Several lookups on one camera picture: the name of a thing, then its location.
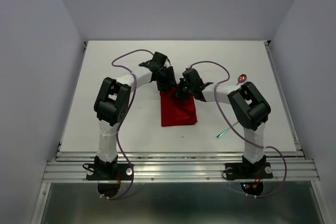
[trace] robotic arm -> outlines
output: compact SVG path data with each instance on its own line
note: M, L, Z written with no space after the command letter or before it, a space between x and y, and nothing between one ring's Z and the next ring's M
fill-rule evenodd
M176 86L173 67L167 66L167 56L156 52L149 61L139 64L133 74L126 74L117 79L109 77L103 80L94 110L99 120L99 148L94 157L94 164L89 171L95 176L88 180L112 179L117 171L117 132L128 110L131 92L147 83L156 81L159 91Z
M182 75L176 97L188 99L193 95L203 102L215 101L216 85L211 82L204 83L196 69L187 69ZM259 174L263 178L273 178L263 148L265 123L271 111L265 98L251 82L241 86L218 86L216 94L218 102L232 106L238 122L244 128L244 138L248 141L245 142L242 163L225 164L225 178L252 179Z

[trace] red towel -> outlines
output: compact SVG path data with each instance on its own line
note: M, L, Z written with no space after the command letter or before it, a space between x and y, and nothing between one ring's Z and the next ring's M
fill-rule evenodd
M192 125L197 122L194 97L189 100L177 99L174 95L176 88L170 91L160 91L161 96L161 125L178 126Z

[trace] white table surface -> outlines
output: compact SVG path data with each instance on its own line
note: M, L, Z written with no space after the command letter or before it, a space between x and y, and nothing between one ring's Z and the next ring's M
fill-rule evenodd
M95 152L99 126L93 110L99 88L105 77L117 78L127 72L111 66L111 61L129 51L148 49L167 55L176 80L185 68L200 60L223 64L230 72L226 83L235 85L240 74L247 75L271 106L265 128L265 145L281 151L295 151L290 127L276 81L262 41L90 41L83 60L60 151ZM147 52L137 52L118 63L131 69L151 59ZM216 65L195 66L204 82L226 79ZM242 152L244 142L232 130L221 138L216 135L228 125L214 102L195 101L198 122L191 126L161 127L160 95L156 83L137 89L135 102L120 130L120 141L126 152ZM237 120L230 105L222 104L229 120ZM240 125L235 126L243 134Z

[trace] white wall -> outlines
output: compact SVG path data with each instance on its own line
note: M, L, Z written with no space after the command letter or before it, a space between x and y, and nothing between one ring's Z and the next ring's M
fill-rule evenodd
M271 44L300 142L336 219L336 0L295 0Z
M0 223L30 223L83 46L61 0L0 5Z
M84 39L271 39L294 0L63 0Z

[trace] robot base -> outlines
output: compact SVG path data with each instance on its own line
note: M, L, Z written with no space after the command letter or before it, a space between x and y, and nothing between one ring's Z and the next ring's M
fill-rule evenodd
M266 162L266 156L254 164L243 157L242 163L226 163L224 165L225 171L222 176L226 180L255 179L260 174L262 179L273 178L271 164Z
M94 164L88 164L88 168L94 170L95 165ZM95 180L95 181L98 181L98 180L100 180L100 181L103 181L103 180L116 181L119 171L120 171L120 180L132 180L132 176L133 176L132 168L129 164L118 164L116 172L111 173L109 175L87 172L86 180L89 180L89 181L93 181L93 180Z

